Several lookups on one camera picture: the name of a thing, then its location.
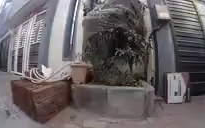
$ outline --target window frame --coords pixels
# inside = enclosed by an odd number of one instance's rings
[[[72,60],[73,44],[75,37],[75,29],[77,23],[77,15],[80,0],[70,0],[68,16],[66,17],[65,36],[63,40],[62,60]]]

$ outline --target air conditioner unit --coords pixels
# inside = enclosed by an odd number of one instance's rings
[[[190,101],[189,73],[166,73],[164,99],[168,104]]]

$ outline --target ground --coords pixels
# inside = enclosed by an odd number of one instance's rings
[[[192,97],[192,102],[185,104],[156,101],[150,118],[114,119],[70,106],[46,124],[39,124],[12,104],[10,80],[18,78],[0,72],[0,128],[205,128],[205,95]]]

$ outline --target white cable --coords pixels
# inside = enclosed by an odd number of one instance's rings
[[[26,79],[30,80],[32,83],[35,83],[35,84],[40,84],[40,83],[43,83],[43,82],[46,82],[46,83],[56,82],[56,81],[61,81],[61,80],[70,78],[70,75],[67,72],[65,72],[65,73],[63,72],[60,77],[55,77],[55,75],[60,73],[64,68],[70,66],[71,64],[72,63],[64,65],[63,67],[58,69],[56,72],[51,74],[49,77],[45,77],[44,75],[41,75],[39,73],[39,69],[38,68],[32,68],[30,70],[29,77],[24,75],[24,74],[20,74],[20,73],[15,73],[15,74],[21,75],[22,78],[26,78]]]

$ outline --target terracotta pot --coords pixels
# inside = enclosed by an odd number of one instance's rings
[[[75,84],[85,84],[89,65],[72,64],[72,80]]]

